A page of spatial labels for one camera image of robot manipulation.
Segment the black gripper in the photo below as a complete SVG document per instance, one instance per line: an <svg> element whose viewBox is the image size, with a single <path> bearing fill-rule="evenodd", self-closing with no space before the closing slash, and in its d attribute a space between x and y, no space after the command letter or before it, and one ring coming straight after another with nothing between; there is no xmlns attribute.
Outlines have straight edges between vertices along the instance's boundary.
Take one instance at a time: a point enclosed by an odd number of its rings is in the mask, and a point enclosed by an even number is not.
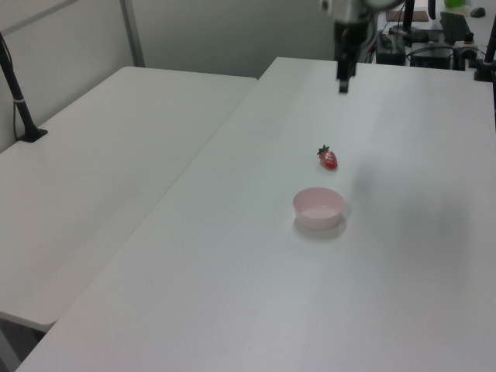
<svg viewBox="0 0 496 372"><path fill-rule="evenodd" d="M361 46L367 40L367 20L355 23L335 21L334 40L335 58L339 59L336 71L339 93L347 94L350 79L356 74L356 63L353 59L358 58Z"/></svg>

